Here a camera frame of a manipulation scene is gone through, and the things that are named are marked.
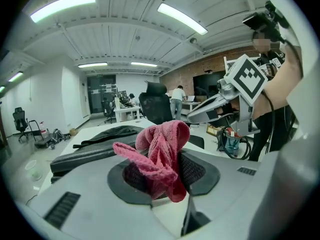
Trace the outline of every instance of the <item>fluorescent light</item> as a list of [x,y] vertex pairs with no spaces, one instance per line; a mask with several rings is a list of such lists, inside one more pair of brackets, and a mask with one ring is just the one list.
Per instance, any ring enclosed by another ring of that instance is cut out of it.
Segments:
[[185,15],[184,13],[182,13],[181,11],[165,4],[162,3],[160,4],[159,8],[158,8],[158,12],[168,15],[180,22],[182,22],[183,24],[186,24],[188,27],[192,28],[193,30],[195,30],[196,32],[198,32],[200,35],[204,35],[206,33],[208,33],[208,31],[201,26],[199,23],[195,22],[192,18],[190,18],[189,16]]
[[131,62],[131,65],[140,65],[140,66],[148,66],[148,67],[156,67],[155,64],[148,64],[148,63],[140,63],[140,62]]
[[46,5],[45,7],[41,8],[40,10],[36,11],[35,13],[31,14],[30,17],[34,22],[38,22],[42,20],[43,18],[54,14],[56,12],[59,12],[61,10],[79,6],[79,5],[85,5],[90,3],[95,3],[96,0],[58,0],[53,3],[50,3]]
[[83,64],[83,65],[79,65],[78,67],[82,69],[82,68],[99,67],[99,66],[107,66],[107,65],[108,64],[106,62],[102,62],[102,63]]
[[22,72],[18,72],[16,75],[14,75],[9,82],[13,82],[14,80],[16,80],[18,77],[21,77],[23,75]]

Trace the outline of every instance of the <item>brick wall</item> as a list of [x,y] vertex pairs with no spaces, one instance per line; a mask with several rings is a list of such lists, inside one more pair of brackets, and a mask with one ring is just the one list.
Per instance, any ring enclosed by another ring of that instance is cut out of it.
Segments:
[[243,54],[247,54],[249,57],[259,56],[259,53],[253,46],[223,51],[182,66],[181,68],[161,76],[160,83],[165,84],[168,91],[177,88],[178,85],[182,85],[187,96],[194,95],[193,77],[205,74],[204,71],[206,70],[225,71],[224,56],[230,61],[236,60]]

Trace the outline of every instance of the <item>white wall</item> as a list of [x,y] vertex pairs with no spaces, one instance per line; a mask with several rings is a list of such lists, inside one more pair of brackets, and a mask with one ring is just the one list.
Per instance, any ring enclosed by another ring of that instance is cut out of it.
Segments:
[[68,130],[77,128],[89,119],[88,102],[86,103],[87,113],[83,114],[82,111],[82,83],[87,84],[87,77],[82,71],[74,67],[71,59],[67,58],[62,68],[62,103]]
[[67,133],[89,119],[83,118],[80,103],[80,81],[87,84],[87,79],[79,70],[77,72],[69,58],[59,57],[29,69],[21,78],[1,98],[1,116],[7,137],[18,133],[12,115],[17,107],[22,107],[29,121],[44,121],[51,133],[54,129]]
[[129,94],[133,94],[137,99],[139,98],[140,93],[145,93],[147,90],[147,83],[145,81],[159,83],[159,78],[143,74],[115,75],[115,83],[118,91],[126,91],[128,96]]
[[5,135],[18,133],[15,127],[13,113],[15,108],[22,107],[28,121],[44,121],[52,132],[54,129],[65,129],[65,114],[62,103],[61,78],[63,59],[53,61],[28,70],[21,82],[12,87],[2,98],[2,110],[8,122]]

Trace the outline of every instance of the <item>pink cloth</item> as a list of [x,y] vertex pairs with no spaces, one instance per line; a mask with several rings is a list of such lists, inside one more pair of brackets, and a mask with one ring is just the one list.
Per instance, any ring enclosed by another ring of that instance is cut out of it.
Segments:
[[152,199],[166,193],[172,202],[177,203],[187,194],[179,177],[178,152],[189,137],[189,127],[183,121],[172,120],[150,126],[137,135],[135,147],[137,150],[149,148],[148,157],[120,142],[113,144],[113,150],[134,162],[146,176]]

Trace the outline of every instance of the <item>television screen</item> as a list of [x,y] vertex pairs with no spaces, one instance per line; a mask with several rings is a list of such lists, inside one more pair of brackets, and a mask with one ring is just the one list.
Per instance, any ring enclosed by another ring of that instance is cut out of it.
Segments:
[[226,72],[218,71],[211,74],[202,74],[193,77],[193,91],[196,96],[214,96],[219,90],[217,82],[225,76]]

